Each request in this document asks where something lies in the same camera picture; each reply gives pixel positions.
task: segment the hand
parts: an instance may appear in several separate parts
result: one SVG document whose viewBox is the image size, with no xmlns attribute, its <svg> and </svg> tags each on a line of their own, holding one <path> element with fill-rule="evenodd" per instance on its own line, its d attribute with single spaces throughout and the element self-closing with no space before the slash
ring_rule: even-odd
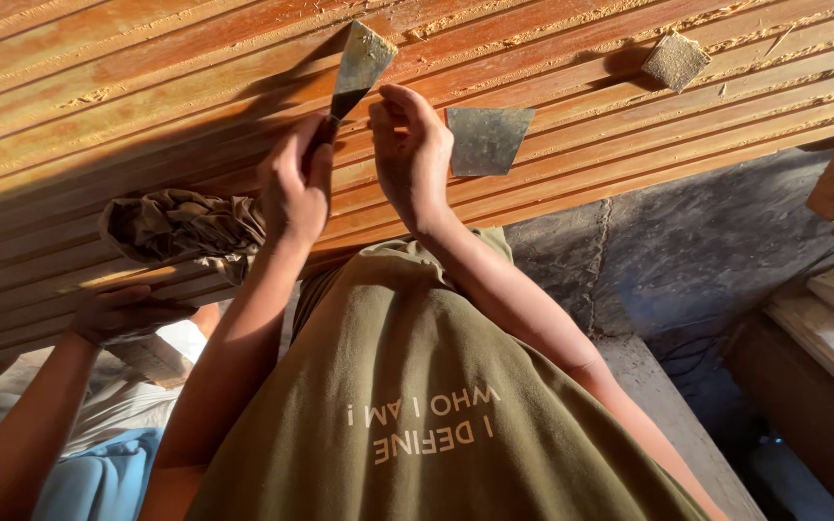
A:
<svg viewBox="0 0 834 521">
<path fill-rule="evenodd" d="M 311 139 L 325 118 L 322 113 L 313 114 L 295 125 L 257 168 L 266 242 L 271 245 L 288 241 L 310 250 L 327 224 L 333 144 L 318 145 L 309 161 L 305 160 Z"/>
<path fill-rule="evenodd" d="M 150 286 L 100 293 L 76 310 L 69 329 L 93 345 L 146 338 L 162 326 L 192 316 L 196 308 L 148 299 Z"/>
<path fill-rule="evenodd" d="M 379 92 L 384 100 L 369 107 L 378 181 L 408 229 L 429 233 L 452 214 L 446 204 L 452 133 L 411 89 L 385 85 Z"/>
</svg>

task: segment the brown rag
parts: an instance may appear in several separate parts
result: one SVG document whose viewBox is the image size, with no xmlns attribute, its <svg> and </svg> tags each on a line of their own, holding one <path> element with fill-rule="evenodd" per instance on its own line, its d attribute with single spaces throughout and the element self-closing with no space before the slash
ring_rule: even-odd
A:
<svg viewBox="0 0 834 521">
<path fill-rule="evenodd" d="M 139 199 L 113 199 L 98 219 L 98 232 L 128 259 L 146 264 L 199 253 L 240 286 L 265 241 L 262 216 L 251 197 L 229 201 L 168 188 Z"/>
</svg>

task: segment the metal scraper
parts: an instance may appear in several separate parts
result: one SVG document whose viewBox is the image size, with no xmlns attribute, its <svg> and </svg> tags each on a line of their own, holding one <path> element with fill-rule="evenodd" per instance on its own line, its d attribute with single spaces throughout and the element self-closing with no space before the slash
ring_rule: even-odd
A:
<svg viewBox="0 0 834 521">
<path fill-rule="evenodd" d="M 535 109 L 446 109 L 452 175 L 507 175 Z"/>
<path fill-rule="evenodd" d="M 330 103 L 330 117 L 318 128 L 311 143 L 330 143 L 336 136 L 343 117 L 356 106 L 375 85 L 378 77 L 398 53 L 398 47 L 382 38 L 374 30 L 353 20 L 349 38 L 343 48 L 340 69 L 336 75 L 334 98 Z"/>
</svg>

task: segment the putty knife handle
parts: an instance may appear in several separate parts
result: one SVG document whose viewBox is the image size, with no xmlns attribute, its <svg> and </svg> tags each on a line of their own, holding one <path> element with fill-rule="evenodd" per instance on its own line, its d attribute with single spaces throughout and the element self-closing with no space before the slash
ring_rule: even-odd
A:
<svg viewBox="0 0 834 521">
<path fill-rule="evenodd" d="M 333 114 L 327 115 L 320 125 L 317 127 L 317 132 L 314 133 L 314 137 L 310 139 L 310 145 L 307 146 L 307 151 L 304 154 L 304 158 L 301 160 L 301 169 L 302 172 L 310 172 L 310 160 L 314 157 L 314 151 L 317 148 L 324 144 L 330 143 L 331 145 L 336 140 L 336 131 L 340 128 L 340 120 L 338 120 Z"/>
</svg>

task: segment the green shirt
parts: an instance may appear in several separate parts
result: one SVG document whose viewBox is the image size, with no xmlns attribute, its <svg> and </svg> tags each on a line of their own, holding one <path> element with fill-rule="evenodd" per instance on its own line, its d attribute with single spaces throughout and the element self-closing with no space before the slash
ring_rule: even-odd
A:
<svg viewBox="0 0 834 521">
<path fill-rule="evenodd" d="M 416 242 L 306 281 L 297 318 L 187 519 L 706 519 Z"/>
</svg>

